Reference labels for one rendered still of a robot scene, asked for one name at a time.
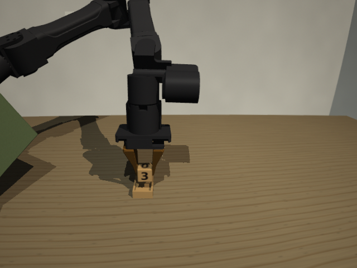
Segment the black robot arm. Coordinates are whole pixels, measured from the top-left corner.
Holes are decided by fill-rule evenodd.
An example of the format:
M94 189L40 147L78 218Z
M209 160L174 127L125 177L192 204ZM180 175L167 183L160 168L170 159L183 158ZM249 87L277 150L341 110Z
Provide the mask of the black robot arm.
M146 109L146 105L159 102L161 130L160 83L165 102L198 103L200 73L197 65L162 60L161 42L154 30L149 4L150 0L129 0L127 4L126 0L93 0L53 22L0 37L0 84L9 76L19 78L35 73L62 47L93 31L130 28L134 69L127 75L127 129L128 103Z

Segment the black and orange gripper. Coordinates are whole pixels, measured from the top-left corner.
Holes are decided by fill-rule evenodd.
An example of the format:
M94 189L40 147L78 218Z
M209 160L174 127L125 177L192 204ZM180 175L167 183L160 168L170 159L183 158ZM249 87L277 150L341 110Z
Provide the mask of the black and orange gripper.
M132 164L136 176L137 149L154 149L152 160L152 176L154 176L156 165L164 152L164 141L171 142L170 125L161 125L161 130L159 129L159 102L146 105L146 109L128 103L128 115L129 129L127 124L119 125L115 141L124 141L123 153Z

